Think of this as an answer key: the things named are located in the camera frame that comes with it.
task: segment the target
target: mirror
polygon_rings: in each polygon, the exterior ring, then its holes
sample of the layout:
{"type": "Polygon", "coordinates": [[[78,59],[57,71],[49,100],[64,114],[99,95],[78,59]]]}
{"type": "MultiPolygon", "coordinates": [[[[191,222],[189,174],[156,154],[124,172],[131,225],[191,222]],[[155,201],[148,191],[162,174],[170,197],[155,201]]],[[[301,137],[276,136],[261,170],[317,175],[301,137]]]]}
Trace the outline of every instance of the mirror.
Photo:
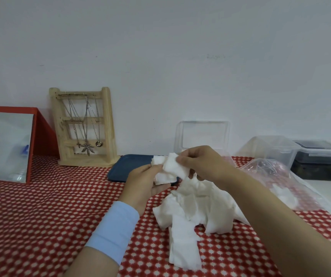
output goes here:
{"type": "Polygon", "coordinates": [[[33,114],[0,112],[0,180],[26,183],[33,114]]]}

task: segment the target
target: light blue sleeve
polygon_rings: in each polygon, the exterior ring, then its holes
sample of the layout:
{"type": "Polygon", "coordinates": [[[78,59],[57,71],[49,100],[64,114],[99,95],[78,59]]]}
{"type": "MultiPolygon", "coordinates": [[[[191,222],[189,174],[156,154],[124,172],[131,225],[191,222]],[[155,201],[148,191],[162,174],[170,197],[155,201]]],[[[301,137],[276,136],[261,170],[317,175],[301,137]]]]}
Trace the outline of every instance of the light blue sleeve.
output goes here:
{"type": "Polygon", "coordinates": [[[139,218],[133,207],[115,201],[85,246],[103,252],[120,265],[139,218]]]}

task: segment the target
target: tablecloth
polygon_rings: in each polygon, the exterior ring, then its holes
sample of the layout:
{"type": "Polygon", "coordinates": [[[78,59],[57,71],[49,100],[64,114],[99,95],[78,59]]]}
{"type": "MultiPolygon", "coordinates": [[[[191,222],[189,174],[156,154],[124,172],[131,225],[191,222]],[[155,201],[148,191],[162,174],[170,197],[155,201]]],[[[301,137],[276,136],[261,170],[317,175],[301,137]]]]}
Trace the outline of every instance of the tablecloth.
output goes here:
{"type": "MultiPolygon", "coordinates": [[[[233,159],[237,166],[250,160],[233,159]]],[[[0,276],[62,276],[124,185],[107,180],[110,168],[64,167],[53,157],[34,157],[32,169],[30,185],[0,182],[0,276]]],[[[149,199],[119,276],[280,275],[254,230],[237,221],[222,235],[196,227],[202,270],[169,264],[168,230],[152,213],[169,192],[149,199]]],[[[296,213],[331,241],[328,212],[296,213]]]]}

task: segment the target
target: hand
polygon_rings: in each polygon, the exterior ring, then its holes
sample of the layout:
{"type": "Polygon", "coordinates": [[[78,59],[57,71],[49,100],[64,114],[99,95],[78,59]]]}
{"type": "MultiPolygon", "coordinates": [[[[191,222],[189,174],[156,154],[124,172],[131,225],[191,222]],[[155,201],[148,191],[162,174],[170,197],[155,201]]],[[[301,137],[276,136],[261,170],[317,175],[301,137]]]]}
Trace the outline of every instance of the hand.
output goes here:
{"type": "Polygon", "coordinates": [[[190,179],[196,172],[200,181],[205,179],[216,185],[239,171],[209,146],[187,149],[176,158],[176,161],[190,168],[190,179]]]}
{"type": "Polygon", "coordinates": [[[148,199],[171,186],[171,184],[153,185],[155,175],[162,169],[163,165],[148,164],[132,170],[118,201],[132,206],[140,216],[144,214],[148,199]]]}

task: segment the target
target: person's left hand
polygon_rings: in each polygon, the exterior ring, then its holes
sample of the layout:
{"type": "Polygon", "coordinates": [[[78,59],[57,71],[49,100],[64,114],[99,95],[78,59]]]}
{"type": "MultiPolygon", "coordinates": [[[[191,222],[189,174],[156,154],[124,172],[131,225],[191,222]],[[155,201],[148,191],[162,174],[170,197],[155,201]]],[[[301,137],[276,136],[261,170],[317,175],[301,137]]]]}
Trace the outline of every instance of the person's left hand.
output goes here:
{"type": "Polygon", "coordinates": [[[132,170],[118,201],[132,206],[140,216],[144,214],[147,200],[171,186],[171,184],[153,185],[155,175],[162,169],[163,165],[148,164],[132,170]]]}

